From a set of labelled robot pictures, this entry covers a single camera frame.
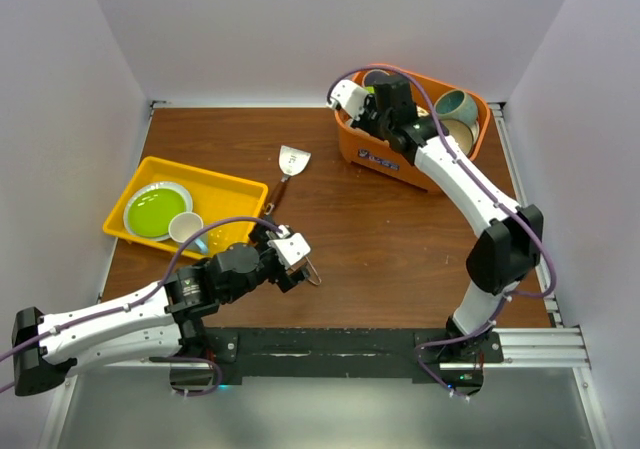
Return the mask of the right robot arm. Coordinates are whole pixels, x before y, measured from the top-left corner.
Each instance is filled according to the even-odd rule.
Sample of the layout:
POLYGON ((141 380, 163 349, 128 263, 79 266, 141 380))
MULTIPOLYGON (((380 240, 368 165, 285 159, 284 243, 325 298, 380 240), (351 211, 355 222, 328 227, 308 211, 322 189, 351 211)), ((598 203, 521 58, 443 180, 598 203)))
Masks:
POLYGON ((332 95, 352 126, 388 142, 411 166, 432 179, 462 213, 477 237, 466 259, 470 284, 449 318, 441 344, 459 362, 481 349, 481 339, 519 283, 539 264, 543 215, 498 189, 462 152, 442 122, 419 116, 410 82, 392 76, 372 91, 346 80, 332 95))

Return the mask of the cream bowl with dark rim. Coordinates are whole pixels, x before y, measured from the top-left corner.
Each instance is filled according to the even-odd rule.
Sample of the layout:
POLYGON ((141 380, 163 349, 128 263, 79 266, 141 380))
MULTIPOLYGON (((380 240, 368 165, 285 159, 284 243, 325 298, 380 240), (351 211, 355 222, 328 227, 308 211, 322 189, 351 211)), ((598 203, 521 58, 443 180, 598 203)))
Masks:
POLYGON ((454 138, 460 150, 466 156, 470 156, 473 152, 475 144, 471 128, 464 122, 455 119, 443 120, 442 124, 447 129, 449 134, 454 138))

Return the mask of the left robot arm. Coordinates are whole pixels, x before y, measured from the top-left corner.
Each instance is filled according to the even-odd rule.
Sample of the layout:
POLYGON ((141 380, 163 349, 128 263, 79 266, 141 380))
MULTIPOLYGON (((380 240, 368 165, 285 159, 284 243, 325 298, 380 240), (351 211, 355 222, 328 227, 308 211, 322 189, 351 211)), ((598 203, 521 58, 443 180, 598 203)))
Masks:
POLYGON ((1 389, 32 396, 90 368, 144 358, 205 364, 210 382, 178 392, 195 397, 216 391, 223 374, 203 318, 265 282, 287 292, 310 277, 311 248, 302 234, 268 220, 252 222, 249 242, 192 265, 171 262, 160 280, 128 295, 58 314, 35 307, 19 311, 12 347, 1 356, 12 361, 13 380, 1 389))

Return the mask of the lavender mug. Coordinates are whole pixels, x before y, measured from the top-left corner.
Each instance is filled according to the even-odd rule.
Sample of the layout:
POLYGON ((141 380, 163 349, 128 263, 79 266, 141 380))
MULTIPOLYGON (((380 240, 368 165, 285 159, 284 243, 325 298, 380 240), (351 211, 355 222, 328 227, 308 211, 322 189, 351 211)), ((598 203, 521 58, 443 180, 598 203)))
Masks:
POLYGON ((390 74, 388 71, 383 69, 371 69, 367 71, 362 78, 362 86, 375 86, 376 84, 380 84, 386 82, 389 78, 390 74))

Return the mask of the green ceramic mug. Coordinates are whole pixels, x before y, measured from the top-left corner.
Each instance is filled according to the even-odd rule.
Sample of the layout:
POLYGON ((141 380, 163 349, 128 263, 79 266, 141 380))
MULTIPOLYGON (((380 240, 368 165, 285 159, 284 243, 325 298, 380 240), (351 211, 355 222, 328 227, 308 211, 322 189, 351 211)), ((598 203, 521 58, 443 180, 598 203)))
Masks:
POLYGON ((435 103, 440 119, 455 119, 472 125, 478 118, 478 106, 472 96, 459 89, 445 92, 435 103))

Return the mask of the small cream floral plate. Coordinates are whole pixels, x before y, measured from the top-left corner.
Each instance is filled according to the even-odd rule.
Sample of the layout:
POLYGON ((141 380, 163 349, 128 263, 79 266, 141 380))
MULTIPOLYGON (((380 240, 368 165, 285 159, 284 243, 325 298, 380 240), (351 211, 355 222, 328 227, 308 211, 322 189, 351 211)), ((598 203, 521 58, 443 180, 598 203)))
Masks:
POLYGON ((419 118, 429 117, 431 113, 422 107, 417 108, 417 115, 419 118))

